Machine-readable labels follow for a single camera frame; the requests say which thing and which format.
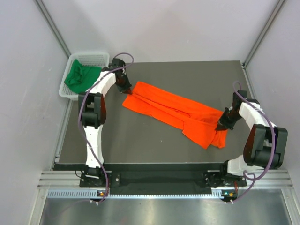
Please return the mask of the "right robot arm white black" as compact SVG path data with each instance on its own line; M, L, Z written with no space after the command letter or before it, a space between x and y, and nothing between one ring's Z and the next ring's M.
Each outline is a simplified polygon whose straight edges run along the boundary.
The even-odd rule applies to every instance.
M232 105L225 108L215 130L232 130L240 119L250 133L243 154L221 165L218 178L226 186L237 179L260 180L268 170L280 168L284 159L288 131L272 123L259 102L248 98L245 90L233 93Z

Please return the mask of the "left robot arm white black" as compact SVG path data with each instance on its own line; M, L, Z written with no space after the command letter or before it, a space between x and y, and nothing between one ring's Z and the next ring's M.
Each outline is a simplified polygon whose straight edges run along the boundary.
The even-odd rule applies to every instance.
M78 125L86 141L87 159L82 170L81 187L105 187L108 181L104 169L101 136L106 121L105 95L116 85L122 94L131 94L131 83L122 59L113 58L101 69L99 78L85 92L78 95Z

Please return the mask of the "orange t shirt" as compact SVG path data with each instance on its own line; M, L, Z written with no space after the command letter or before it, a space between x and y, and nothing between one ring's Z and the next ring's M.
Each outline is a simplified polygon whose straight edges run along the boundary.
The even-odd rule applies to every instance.
M138 81L122 105L173 126L207 149L226 144L227 131L216 131L222 111Z

